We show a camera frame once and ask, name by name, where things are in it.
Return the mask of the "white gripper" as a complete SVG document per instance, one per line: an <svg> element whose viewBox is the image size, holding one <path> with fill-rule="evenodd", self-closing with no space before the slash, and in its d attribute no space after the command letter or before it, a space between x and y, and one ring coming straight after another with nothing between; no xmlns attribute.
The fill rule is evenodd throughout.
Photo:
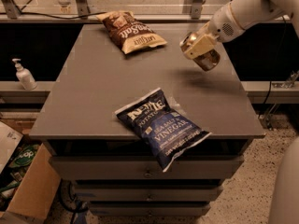
<svg viewBox="0 0 299 224"><path fill-rule="evenodd" d="M218 9L211 20L199 29L199 35L202 36L193 40L184 55L193 60L213 50L216 40L222 43L230 42L244 33L245 30L236 21L231 4L228 3Z"/></svg>

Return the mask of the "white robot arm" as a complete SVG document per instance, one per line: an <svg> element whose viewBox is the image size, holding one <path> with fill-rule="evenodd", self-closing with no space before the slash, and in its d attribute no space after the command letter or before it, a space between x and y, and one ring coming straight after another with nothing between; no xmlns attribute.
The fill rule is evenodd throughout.
<svg viewBox="0 0 299 224"><path fill-rule="evenodd" d="M180 47L190 60L217 64L220 60L215 49L218 42L232 41L253 25L284 15L289 17L299 35L299 0L232 0L219 8L197 32L188 33Z"/></svg>

